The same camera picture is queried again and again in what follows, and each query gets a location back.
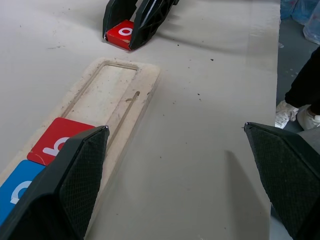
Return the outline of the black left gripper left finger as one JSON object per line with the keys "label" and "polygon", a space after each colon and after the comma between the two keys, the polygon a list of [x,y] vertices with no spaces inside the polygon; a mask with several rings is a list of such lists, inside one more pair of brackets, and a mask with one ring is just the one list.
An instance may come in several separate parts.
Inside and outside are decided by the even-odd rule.
{"label": "black left gripper left finger", "polygon": [[0,227],[2,240],[82,240],[103,175],[109,128],[69,138]]}

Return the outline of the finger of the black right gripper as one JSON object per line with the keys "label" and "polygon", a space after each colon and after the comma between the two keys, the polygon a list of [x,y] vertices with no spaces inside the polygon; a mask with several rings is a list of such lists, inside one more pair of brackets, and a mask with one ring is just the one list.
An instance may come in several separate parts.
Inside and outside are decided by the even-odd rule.
{"label": "finger of the black right gripper", "polygon": [[129,49],[145,45],[178,3],[179,0],[143,0],[135,15]]}
{"label": "finger of the black right gripper", "polygon": [[133,16],[137,0],[110,0],[105,8],[102,22],[102,37],[107,39],[107,32]]}

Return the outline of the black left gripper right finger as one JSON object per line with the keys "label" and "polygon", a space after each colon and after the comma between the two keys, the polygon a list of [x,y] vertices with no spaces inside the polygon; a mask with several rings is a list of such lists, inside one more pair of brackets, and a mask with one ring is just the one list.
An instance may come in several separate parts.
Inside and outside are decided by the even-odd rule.
{"label": "black left gripper right finger", "polygon": [[244,125],[260,181],[294,240],[320,238],[320,155],[300,135],[274,126]]}

